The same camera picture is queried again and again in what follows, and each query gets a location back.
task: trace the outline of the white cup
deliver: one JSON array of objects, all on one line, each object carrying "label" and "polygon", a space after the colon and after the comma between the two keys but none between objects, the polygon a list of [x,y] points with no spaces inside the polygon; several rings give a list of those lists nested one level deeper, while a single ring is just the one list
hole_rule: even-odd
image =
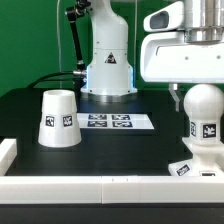
[{"label": "white cup", "polygon": [[75,94],[69,90],[44,92],[38,142],[47,147],[74,146],[81,141]]}]

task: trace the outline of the green backdrop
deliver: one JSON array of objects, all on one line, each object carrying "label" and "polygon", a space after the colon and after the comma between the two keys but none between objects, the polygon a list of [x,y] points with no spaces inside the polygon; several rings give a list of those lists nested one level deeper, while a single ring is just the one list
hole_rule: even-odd
[{"label": "green backdrop", "polygon": [[[75,51],[70,26],[64,14],[74,0],[61,0],[60,29],[62,70],[76,68]],[[144,18],[168,4],[162,0],[144,0],[138,3],[137,39],[135,36],[135,3],[112,3],[113,10],[129,25],[129,63],[136,69],[136,87],[166,88],[162,84],[145,83],[139,74],[140,48],[147,33]],[[57,42],[57,0],[1,0],[0,1],[0,95],[14,88],[26,87],[37,78],[59,71]],[[83,57],[88,64],[92,58],[92,34],[89,16],[77,21]],[[70,87],[70,83],[43,83],[37,87]]]}]

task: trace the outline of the warning sticker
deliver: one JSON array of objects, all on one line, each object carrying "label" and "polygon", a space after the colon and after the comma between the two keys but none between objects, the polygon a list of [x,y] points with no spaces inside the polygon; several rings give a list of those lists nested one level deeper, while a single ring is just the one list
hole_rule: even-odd
[{"label": "warning sticker", "polygon": [[107,60],[105,61],[107,64],[117,64],[113,53],[111,52],[110,55],[107,57]]}]

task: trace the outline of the black table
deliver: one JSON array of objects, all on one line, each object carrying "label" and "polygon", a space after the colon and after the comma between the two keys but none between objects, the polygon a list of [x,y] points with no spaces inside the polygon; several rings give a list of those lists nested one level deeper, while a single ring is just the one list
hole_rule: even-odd
[{"label": "black table", "polygon": [[[139,92],[137,100],[125,103],[77,99],[79,113],[147,114],[155,129],[81,129],[82,142],[61,149],[47,148],[37,141],[42,97],[41,89],[15,89],[0,98],[0,136],[16,138],[18,144],[18,155],[8,176],[168,176],[169,163],[192,157],[181,140],[189,135],[188,118],[184,112],[175,112],[168,91]],[[6,223],[223,223],[224,205],[1,205],[0,220]]]}]

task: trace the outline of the cable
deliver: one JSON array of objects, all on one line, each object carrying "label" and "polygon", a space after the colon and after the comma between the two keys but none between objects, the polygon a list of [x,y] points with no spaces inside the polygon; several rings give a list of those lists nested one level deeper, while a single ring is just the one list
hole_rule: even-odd
[{"label": "cable", "polygon": [[49,75],[45,75],[39,79],[37,79],[35,82],[29,84],[27,86],[27,88],[33,88],[38,82],[41,82],[41,81],[44,81],[48,78],[51,78],[51,77],[56,77],[56,76],[64,76],[64,75],[73,75],[73,72],[72,71],[67,71],[67,72],[57,72],[57,73],[52,73],[52,74],[49,74]]},{"label": "cable", "polygon": [[133,71],[133,87],[136,84],[136,41],[137,41],[137,26],[138,26],[138,1],[135,0],[135,35],[134,35],[134,71]]},{"label": "cable", "polygon": [[58,40],[58,64],[59,71],[62,72],[62,47],[61,47],[61,29],[60,29],[60,6],[61,0],[57,2],[57,40]]}]

